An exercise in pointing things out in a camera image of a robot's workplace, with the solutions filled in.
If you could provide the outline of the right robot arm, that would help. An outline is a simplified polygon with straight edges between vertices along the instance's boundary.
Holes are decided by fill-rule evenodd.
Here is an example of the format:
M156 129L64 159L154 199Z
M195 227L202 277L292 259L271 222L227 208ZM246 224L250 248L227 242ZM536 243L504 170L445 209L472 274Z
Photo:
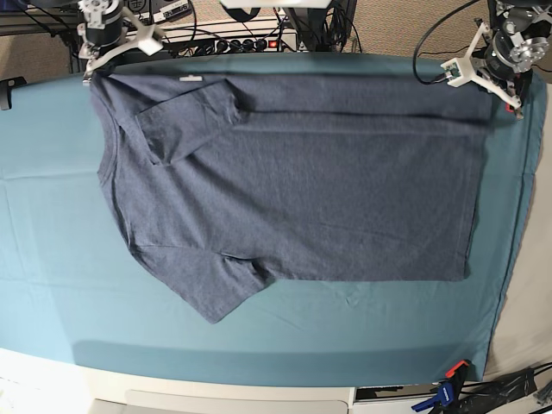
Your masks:
M122 1L78 1L84 22L77 26L82 45L78 58L85 61L83 84L88 86L93 73L129 50L140 48L146 28Z

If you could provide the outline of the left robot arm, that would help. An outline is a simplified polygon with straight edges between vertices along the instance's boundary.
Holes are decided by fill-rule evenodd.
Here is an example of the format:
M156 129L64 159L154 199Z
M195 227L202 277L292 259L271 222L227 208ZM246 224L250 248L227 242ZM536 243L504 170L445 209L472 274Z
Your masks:
M475 20L478 30L456 60L459 83L472 82L496 95L521 119L532 68L551 49L551 2L489 1L487 6L488 19Z

